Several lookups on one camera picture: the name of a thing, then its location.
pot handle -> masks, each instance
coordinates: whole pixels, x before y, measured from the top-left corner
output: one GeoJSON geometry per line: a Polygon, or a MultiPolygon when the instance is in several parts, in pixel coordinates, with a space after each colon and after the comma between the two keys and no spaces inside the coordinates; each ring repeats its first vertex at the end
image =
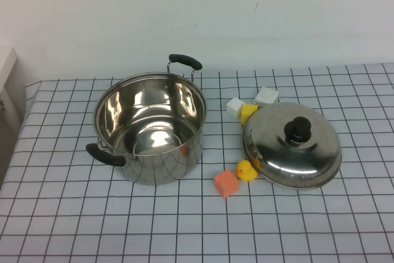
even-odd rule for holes
{"type": "Polygon", "coordinates": [[[105,152],[101,150],[96,143],[87,144],[86,151],[95,160],[98,160],[99,162],[109,166],[124,166],[126,164],[126,159],[124,156],[112,155],[111,153],[105,152]]]}
{"type": "Polygon", "coordinates": [[[171,54],[168,56],[168,59],[170,62],[167,64],[167,72],[170,73],[170,64],[171,63],[181,63],[186,66],[190,66],[193,68],[193,71],[191,72],[191,81],[194,81],[194,73],[196,70],[201,70],[203,69],[203,65],[197,61],[196,59],[189,57],[187,55],[178,55],[178,54],[171,54]]]}

table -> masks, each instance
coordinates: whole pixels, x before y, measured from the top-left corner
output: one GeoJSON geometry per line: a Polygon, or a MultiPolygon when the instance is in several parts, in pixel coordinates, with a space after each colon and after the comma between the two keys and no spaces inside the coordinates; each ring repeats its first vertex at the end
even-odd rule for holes
{"type": "Polygon", "coordinates": [[[204,151],[184,179],[133,184],[84,150],[96,101],[119,79],[41,81],[0,190],[1,262],[393,262],[394,63],[203,72],[204,151]],[[311,190],[264,179],[222,199],[213,178],[243,158],[225,111],[259,87],[322,113],[342,166],[311,190]]]}

yellow rubber duck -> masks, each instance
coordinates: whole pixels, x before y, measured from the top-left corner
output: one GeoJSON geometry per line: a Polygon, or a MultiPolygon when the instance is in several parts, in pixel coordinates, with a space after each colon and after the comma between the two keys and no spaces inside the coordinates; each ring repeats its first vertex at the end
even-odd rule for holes
{"type": "Polygon", "coordinates": [[[236,167],[236,175],[242,181],[251,181],[256,179],[259,173],[248,160],[241,160],[236,167]]]}

lid knob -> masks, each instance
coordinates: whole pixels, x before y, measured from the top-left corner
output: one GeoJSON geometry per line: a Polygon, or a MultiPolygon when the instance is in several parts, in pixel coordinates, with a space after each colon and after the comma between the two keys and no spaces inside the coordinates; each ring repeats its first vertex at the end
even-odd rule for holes
{"type": "Polygon", "coordinates": [[[310,121],[302,116],[294,118],[284,126],[284,134],[288,140],[296,143],[305,143],[311,137],[310,121]]]}

orange cube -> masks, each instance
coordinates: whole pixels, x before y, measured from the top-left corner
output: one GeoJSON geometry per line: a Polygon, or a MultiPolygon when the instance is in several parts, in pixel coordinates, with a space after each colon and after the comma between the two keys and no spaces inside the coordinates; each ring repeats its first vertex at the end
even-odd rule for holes
{"type": "Polygon", "coordinates": [[[226,198],[238,191],[238,179],[233,172],[226,169],[215,176],[215,188],[223,198],[226,198]]]}

